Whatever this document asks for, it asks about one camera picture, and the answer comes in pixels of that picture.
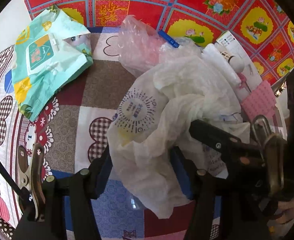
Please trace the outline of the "white plastic bag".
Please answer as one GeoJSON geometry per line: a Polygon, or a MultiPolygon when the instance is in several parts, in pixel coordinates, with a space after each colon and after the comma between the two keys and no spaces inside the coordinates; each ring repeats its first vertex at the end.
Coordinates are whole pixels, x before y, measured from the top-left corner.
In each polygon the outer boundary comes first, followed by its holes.
{"type": "Polygon", "coordinates": [[[169,160],[172,146],[179,146],[198,168],[208,166],[202,144],[189,134],[192,121],[204,120],[250,141],[250,125],[241,118],[224,65],[223,57],[188,56],[151,68],[123,97],[107,131],[118,178],[160,219],[188,202],[169,160]]]}

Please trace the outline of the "white product box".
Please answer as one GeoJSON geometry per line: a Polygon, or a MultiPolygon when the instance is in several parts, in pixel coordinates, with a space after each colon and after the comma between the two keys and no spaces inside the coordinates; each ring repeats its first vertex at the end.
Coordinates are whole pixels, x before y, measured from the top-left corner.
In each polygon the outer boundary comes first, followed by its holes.
{"type": "Polygon", "coordinates": [[[230,31],[206,45],[202,59],[223,75],[239,101],[249,96],[262,82],[249,55],[230,31]]]}

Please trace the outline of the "teal wet wipes package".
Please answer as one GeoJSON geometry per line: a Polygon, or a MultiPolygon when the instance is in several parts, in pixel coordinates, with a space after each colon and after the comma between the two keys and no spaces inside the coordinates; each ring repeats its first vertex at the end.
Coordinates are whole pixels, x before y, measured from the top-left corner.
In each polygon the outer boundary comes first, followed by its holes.
{"type": "Polygon", "coordinates": [[[90,31],[56,5],[48,7],[14,46],[12,84],[19,112],[34,121],[60,88],[92,64],[90,31]]]}

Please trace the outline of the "metal clamp on right gripper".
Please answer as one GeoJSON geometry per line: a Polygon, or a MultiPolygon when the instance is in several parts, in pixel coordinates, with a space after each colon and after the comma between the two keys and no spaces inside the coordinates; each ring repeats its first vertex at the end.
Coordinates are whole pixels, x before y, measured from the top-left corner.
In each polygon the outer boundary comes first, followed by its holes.
{"type": "Polygon", "coordinates": [[[273,197],[284,188],[283,157],[287,142],[281,135],[272,133],[269,122],[263,115],[252,120],[251,132],[267,168],[269,196],[273,197]]]}

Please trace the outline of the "patchwork heart bedsheet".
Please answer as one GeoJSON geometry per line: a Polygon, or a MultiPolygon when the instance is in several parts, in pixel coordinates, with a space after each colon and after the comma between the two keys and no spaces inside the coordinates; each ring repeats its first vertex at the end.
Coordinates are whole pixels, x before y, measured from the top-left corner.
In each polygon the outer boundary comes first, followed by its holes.
{"type": "MultiPolygon", "coordinates": [[[[105,148],[106,131],[134,76],[118,63],[118,29],[90,32],[93,66],[50,99],[34,122],[19,113],[14,98],[10,66],[14,47],[0,52],[0,161],[13,179],[18,178],[19,146],[28,151],[36,142],[43,146],[44,179],[68,177],[87,168],[94,154],[105,148]]],[[[115,174],[92,205],[103,239],[183,239],[194,207],[176,207],[169,219],[135,210],[115,174]]]]}

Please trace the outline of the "metal spring clamp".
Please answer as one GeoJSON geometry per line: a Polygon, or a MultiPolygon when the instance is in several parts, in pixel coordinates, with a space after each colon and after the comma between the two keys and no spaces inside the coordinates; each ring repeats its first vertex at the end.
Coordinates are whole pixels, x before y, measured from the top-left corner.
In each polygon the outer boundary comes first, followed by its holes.
{"type": "Polygon", "coordinates": [[[45,196],[42,191],[41,171],[44,162],[44,148],[39,143],[33,145],[31,157],[27,150],[18,147],[18,187],[21,194],[18,196],[19,207],[25,211],[27,207],[33,208],[31,220],[44,221],[45,196]]]}

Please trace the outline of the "blue plastic clip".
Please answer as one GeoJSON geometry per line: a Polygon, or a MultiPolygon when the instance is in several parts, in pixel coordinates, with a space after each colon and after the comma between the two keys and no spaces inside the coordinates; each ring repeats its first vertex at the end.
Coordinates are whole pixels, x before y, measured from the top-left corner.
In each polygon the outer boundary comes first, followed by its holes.
{"type": "Polygon", "coordinates": [[[178,48],[180,44],[176,42],[171,36],[169,36],[165,31],[159,30],[158,35],[163,38],[168,44],[170,44],[173,48],[178,48]]]}

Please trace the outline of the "clear pink plastic bag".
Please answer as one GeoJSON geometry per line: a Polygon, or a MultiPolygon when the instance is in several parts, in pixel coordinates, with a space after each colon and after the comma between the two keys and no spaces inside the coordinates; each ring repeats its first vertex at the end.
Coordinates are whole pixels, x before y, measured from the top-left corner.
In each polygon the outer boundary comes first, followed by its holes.
{"type": "Polygon", "coordinates": [[[119,62],[139,77],[152,67],[181,57],[200,56],[202,48],[187,37],[172,37],[180,44],[173,48],[158,31],[134,16],[126,16],[118,33],[119,62]]]}

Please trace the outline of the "red floral wall cloth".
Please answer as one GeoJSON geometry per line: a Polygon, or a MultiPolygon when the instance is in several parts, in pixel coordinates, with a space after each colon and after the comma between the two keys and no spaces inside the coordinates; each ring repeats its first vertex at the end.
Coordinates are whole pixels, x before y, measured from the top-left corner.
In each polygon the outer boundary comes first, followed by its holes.
{"type": "Polygon", "coordinates": [[[205,46],[230,31],[270,83],[294,67],[294,24],[275,0],[24,0],[31,18],[55,4],[88,27],[118,27],[128,15],[205,46]]]}

